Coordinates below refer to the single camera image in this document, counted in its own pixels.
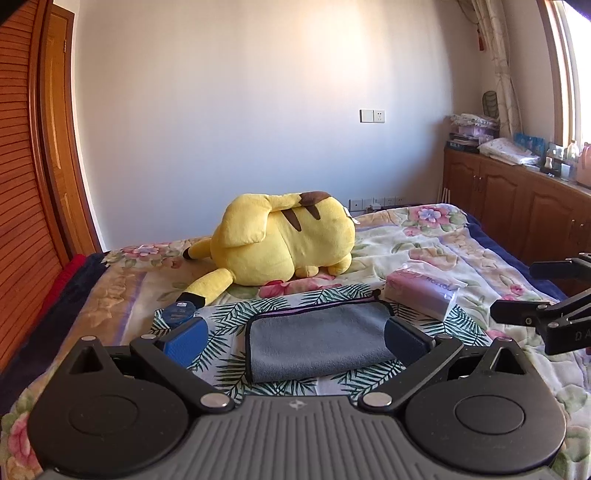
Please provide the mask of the bottles on cabinet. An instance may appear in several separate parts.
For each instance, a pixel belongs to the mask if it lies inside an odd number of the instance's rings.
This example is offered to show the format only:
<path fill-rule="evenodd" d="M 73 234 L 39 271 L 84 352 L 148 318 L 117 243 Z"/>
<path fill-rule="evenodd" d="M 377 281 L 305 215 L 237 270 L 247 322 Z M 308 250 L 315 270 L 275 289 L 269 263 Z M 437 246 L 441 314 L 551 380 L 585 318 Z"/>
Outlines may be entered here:
<path fill-rule="evenodd" d="M 549 143 L 540 171 L 544 174 L 590 188 L 590 144 L 579 146 L 572 141 L 567 147 Z"/>

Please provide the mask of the blue boxes on cabinet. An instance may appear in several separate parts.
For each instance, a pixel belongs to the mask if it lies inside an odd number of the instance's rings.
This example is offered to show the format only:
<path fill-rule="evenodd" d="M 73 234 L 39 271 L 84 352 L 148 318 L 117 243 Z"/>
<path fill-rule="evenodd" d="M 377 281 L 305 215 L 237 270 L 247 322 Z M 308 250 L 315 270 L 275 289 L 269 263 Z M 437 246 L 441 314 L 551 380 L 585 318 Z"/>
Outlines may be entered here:
<path fill-rule="evenodd" d="M 546 153 L 546 141 L 544 138 L 519 132 L 514 134 L 513 140 L 516 144 L 531 151 L 538 157 L 543 157 Z"/>

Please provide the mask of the pink tissue pack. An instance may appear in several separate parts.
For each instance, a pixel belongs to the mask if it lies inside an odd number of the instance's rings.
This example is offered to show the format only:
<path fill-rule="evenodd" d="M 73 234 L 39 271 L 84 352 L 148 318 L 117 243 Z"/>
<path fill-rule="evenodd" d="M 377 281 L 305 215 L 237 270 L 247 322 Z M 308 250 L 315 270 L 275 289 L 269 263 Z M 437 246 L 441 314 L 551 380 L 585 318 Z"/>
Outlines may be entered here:
<path fill-rule="evenodd" d="M 385 297 L 438 321 L 456 306 L 458 293 L 468 284 L 430 265 L 405 263 L 391 272 Z"/>

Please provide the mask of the leaf pattern cloth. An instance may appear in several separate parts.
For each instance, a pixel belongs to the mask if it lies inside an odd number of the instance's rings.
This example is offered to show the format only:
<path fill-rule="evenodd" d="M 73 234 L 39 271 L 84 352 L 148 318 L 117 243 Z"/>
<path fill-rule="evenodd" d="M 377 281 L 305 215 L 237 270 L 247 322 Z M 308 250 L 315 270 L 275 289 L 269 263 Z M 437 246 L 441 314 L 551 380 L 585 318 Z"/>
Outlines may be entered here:
<path fill-rule="evenodd" d="M 201 309 L 186 304 L 154 313 L 151 333 L 163 336 L 181 324 L 197 324 L 171 356 L 235 402 L 246 395 L 347 395 L 358 399 L 399 374 L 400 355 L 418 347 L 404 340 L 386 345 L 390 318 L 411 323 L 430 337 L 450 335 L 468 347 L 491 341 L 455 306 L 442 321 L 384 299 L 367 284 L 256 298 Z"/>

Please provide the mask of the purple and grey towel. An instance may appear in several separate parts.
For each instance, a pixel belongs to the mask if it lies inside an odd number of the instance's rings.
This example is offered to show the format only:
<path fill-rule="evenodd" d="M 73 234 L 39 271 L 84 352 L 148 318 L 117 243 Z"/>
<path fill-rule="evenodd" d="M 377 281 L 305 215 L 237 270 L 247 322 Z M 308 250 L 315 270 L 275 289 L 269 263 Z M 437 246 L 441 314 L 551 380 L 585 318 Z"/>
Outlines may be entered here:
<path fill-rule="evenodd" d="M 375 296 L 256 315 L 245 329 L 246 378 L 301 380 L 392 360 L 385 326 L 393 315 Z"/>

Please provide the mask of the yellow Pikachu plush toy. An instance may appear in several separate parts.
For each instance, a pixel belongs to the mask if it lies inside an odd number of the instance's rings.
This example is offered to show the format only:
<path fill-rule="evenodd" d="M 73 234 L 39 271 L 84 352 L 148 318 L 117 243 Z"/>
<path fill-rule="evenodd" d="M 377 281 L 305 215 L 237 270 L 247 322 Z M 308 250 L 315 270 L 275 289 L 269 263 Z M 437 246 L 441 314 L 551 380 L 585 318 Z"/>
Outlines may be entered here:
<path fill-rule="evenodd" d="M 242 194 L 211 236 L 183 252 L 186 260 L 211 259 L 215 269 L 177 300 L 200 309 L 232 284 L 260 287 L 315 277 L 322 269 L 341 275 L 352 264 L 355 240 L 356 219 L 327 192 Z"/>

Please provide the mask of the red cloth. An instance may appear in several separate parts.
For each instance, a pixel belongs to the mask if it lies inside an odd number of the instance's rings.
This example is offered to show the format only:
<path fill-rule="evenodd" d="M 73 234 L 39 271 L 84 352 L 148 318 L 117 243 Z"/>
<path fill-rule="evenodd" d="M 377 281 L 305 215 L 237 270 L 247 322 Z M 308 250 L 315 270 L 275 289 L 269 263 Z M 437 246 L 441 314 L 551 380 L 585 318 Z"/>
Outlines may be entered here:
<path fill-rule="evenodd" d="M 37 315 L 37 321 L 41 321 L 50 308 L 58 301 L 69 281 L 84 266 L 86 259 L 87 257 L 85 255 L 76 254 L 62 268 L 42 302 L 41 309 Z"/>

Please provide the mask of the stack of folded linens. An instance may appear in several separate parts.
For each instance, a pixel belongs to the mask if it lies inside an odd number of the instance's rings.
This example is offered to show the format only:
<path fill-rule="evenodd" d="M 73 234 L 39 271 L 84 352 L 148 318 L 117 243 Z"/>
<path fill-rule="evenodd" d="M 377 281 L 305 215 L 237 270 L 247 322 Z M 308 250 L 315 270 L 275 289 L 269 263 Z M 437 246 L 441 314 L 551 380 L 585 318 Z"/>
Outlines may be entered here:
<path fill-rule="evenodd" d="M 453 114 L 450 116 L 449 137 L 446 146 L 468 153 L 479 153 L 479 147 L 499 137 L 500 125 L 497 119 L 475 114 Z"/>

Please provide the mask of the patterned beige curtain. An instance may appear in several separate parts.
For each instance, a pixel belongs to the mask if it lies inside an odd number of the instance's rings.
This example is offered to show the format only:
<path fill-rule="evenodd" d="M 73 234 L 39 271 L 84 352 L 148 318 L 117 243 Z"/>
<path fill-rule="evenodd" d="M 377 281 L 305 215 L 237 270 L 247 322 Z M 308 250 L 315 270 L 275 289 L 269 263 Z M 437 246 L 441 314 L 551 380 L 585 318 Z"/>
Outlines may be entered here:
<path fill-rule="evenodd" d="M 497 95 L 500 134 L 512 138 L 522 131 L 522 118 L 510 65 L 510 41 L 502 1 L 455 1 L 472 30 L 480 55 L 483 90 Z"/>

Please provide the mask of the folded white cloth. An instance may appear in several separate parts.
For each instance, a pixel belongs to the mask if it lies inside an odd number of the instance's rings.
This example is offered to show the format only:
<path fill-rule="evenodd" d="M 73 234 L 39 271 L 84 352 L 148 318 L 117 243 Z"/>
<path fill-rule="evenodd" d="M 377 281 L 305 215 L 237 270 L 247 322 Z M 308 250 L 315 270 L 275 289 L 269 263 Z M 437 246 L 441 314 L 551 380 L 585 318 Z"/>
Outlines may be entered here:
<path fill-rule="evenodd" d="M 478 147 L 481 155 L 511 165 L 537 165 L 540 157 L 507 138 L 496 138 Z"/>

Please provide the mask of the wooden door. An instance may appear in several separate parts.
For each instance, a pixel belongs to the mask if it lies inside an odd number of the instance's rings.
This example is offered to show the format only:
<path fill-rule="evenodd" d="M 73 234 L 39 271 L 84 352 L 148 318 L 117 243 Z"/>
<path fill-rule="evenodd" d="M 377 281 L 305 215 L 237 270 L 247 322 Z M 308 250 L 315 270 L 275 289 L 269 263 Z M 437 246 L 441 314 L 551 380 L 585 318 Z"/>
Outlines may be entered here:
<path fill-rule="evenodd" d="M 40 111 L 50 192 L 66 253 L 101 250 L 82 178 L 72 100 L 75 15 L 50 1 L 40 56 Z"/>

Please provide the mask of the floral bed quilt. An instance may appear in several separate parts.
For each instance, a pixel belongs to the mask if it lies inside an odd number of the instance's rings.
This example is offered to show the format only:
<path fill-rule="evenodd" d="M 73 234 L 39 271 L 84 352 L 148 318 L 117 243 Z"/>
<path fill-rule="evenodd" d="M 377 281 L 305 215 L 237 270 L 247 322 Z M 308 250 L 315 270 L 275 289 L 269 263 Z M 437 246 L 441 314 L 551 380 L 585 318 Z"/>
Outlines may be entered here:
<path fill-rule="evenodd" d="M 26 422 L 54 370 L 74 343 L 93 335 L 105 344 L 124 345 L 146 333 L 156 309 L 172 303 L 194 279 L 211 269 L 207 262 L 182 258 L 186 242 L 149 243 L 109 252 L 107 270 L 92 288 L 49 368 L 26 387 L 1 419 L 1 475 L 32 479 L 41 468 L 30 447 Z M 464 281 L 461 307 L 489 337 L 510 336 L 528 355 L 567 420 L 565 444 L 554 468 L 565 479 L 590 475 L 590 357 L 577 351 L 557 356 L 544 352 L 531 329 L 496 324 L 489 315 L 497 299 L 555 300 L 556 288 L 533 280 L 526 267 L 483 233 L 461 209 L 448 205 L 396 208 L 360 217 L 349 270 L 340 276 L 278 282 L 266 287 L 233 286 L 212 306 L 273 298 L 351 284 L 383 287 L 387 276 L 405 263 L 436 267 Z"/>

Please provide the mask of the white wall socket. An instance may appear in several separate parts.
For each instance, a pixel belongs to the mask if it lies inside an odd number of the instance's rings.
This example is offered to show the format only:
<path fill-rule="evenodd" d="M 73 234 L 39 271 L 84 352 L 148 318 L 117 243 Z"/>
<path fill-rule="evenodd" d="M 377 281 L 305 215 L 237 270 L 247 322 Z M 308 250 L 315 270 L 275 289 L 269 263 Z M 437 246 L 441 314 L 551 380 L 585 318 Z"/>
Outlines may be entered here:
<path fill-rule="evenodd" d="M 383 110 L 361 110 L 360 121 L 362 123 L 384 123 L 386 120 Z"/>

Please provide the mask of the wooden low cabinet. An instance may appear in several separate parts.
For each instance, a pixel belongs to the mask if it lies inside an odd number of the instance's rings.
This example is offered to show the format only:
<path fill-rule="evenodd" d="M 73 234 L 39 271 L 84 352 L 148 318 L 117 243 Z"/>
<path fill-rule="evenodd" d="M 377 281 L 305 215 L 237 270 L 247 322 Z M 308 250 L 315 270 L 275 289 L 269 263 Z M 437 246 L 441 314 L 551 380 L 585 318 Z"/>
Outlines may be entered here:
<path fill-rule="evenodd" d="M 447 148 L 442 201 L 526 265 L 590 251 L 590 191 L 533 169 Z"/>

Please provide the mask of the wooden slatted wardrobe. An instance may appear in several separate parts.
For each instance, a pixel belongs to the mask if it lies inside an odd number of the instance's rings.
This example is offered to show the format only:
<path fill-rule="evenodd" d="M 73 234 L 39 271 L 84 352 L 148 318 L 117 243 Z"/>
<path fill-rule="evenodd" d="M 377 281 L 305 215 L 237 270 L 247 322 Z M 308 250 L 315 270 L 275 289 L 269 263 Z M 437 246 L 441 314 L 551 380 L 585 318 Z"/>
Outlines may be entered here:
<path fill-rule="evenodd" d="M 68 260 L 49 194 L 40 110 L 47 1 L 25 1 L 1 24 L 1 365 L 39 322 Z"/>

